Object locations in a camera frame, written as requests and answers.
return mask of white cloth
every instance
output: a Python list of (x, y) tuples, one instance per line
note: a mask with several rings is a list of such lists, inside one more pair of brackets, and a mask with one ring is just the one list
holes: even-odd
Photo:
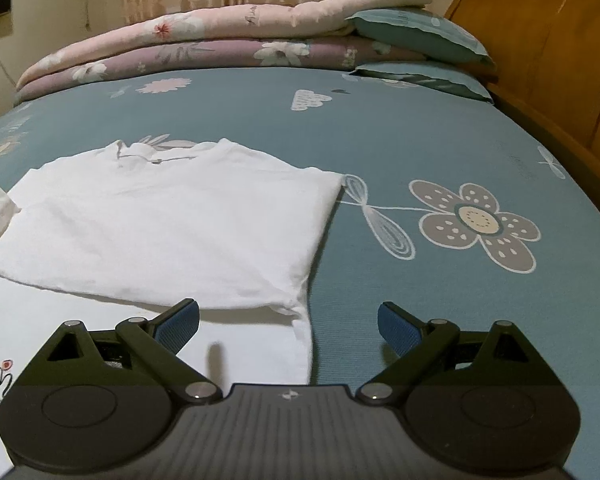
[(225, 393), (307, 383), (306, 286), (341, 181), (225, 139), (119, 141), (29, 171), (0, 190), (0, 399), (64, 320), (107, 330), (183, 298), (201, 323), (178, 356)]
[(165, 152), (115, 142), (13, 187), (21, 211), (0, 237), (0, 276), (136, 303), (301, 314), (341, 181), (226, 139)]

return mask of blue bedsheet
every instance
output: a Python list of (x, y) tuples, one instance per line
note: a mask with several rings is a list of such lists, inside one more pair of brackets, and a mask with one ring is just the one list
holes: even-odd
[(222, 137), (349, 175), (310, 289), (318, 383), (357, 388), (394, 358), (384, 300), (464, 330), (510, 319), (580, 406), (568, 468), (600, 478), (600, 214), (493, 105), (295, 68), (95, 82), (0, 118), (0, 186), (117, 139)]

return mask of pillowcase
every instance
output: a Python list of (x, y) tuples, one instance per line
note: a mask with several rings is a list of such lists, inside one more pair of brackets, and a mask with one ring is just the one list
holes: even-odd
[(464, 28), (423, 9), (361, 10), (347, 21), (360, 36), (402, 46), (431, 59), (494, 66), (485, 47)]
[(368, 63), (359, 65), (351, 74), (405, 81), (493, 104), (493, 98), (487, 89), (473, 76), (459, 68), (435, 61)]

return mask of flower print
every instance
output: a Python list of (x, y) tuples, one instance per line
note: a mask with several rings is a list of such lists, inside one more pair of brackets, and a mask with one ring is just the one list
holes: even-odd
[(77, 81), (80, 84), (93, 83), (95, 81), (102, 81), (106, 71), (107, 67), (104, 65), (104, 63), (95, 61), (79, 66), (74, 71), (74, 75), (72, 77), (74, 81)]
[(352, 70), (353, 68), (356, 67), (356, 54), (358, 53), (357, 49), (355, 48), (348, 48), (345, 55), (344, 55), (344, 61), (342, 62), (342, 66), (344, 68), (348, 68), (349, 70)]
[(500, 211), (496, 198), (482, 186), (462, 184), (455, 194), (425, 180), (409, 184), (413, 195), (436, 211), (420, 218), (422, 235), (440, 247), (468, 249), (480, 243), (487, 255), (504, 269), (527, 274), (536, 259), (524, 242), (540, 239), (527, 218)]
[(138, 88), (136, 92), (141, 94), (159, 94), (161, 92), (170, 92), (171, 90), (177, 90), (178, 88), (184, 88), (191, 83), (191, 79), (185, 79), (182, 77), (174, 77), (171, 79), (160, 79), (158, 81), (151, 81), (142, 88)]
[(381, 41), (374, 41), (371, 44), (371, 48), (376, 54), (379, 54), (380, 56), (386, 56), (388, 53), (391, 52), (391, 45), (382, 43)]
[(154, 34), (161, 40), (168, 40), (171, 35), (171, 25), (168, 22), (156, 23)]
[(205, 23), (184, 12), (161, 16), (144, 25), (145, 38), (155, 41), (185, 41), (204, 38)]
[(0, 155), (5, 155), (15, 150), (20, 145), (19, 138), (20, 136), (5, 137), (0, 143)]
[(54, 54), (49, 54), (48, 56), (43, 57), (38, 62), (38, 66), (44, 70), (49, 70), (51, 67), (59, 65), (63, 56), (64, 50), (58, 50), (58, 52), (55, 52)]
[(273, 41), (263, 43), (262, 48), (253, 54), (255, 59), (261, 59), (261, 66), (302, 66), (299, 56), (308, 56), (309, 47), (305, 43), (290, 43)]
[(166, 140), (169, 134), (159, 135), (157, 137), (146, 136), (138, 140), (140, 144), (148, 144), (156, 151), (163, 152), (171, 148), (192, 148), (196, 145), (192, 140)]

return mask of gray flower print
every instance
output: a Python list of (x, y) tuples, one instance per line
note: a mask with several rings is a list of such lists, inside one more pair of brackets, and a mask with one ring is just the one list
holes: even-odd
[(420, 218), (422, 235), (440, 247), (468, 249), (478, 242), (499, 266), (528, 274), (536, 259), (524, 242), (540, 239), (540, 231), (527, 218), (500, 211), (500, 205), (487, 189), (477, 184), (462, 184), (459, 193), (427, 182), (413, 180), (413, 195), (435, 212)]

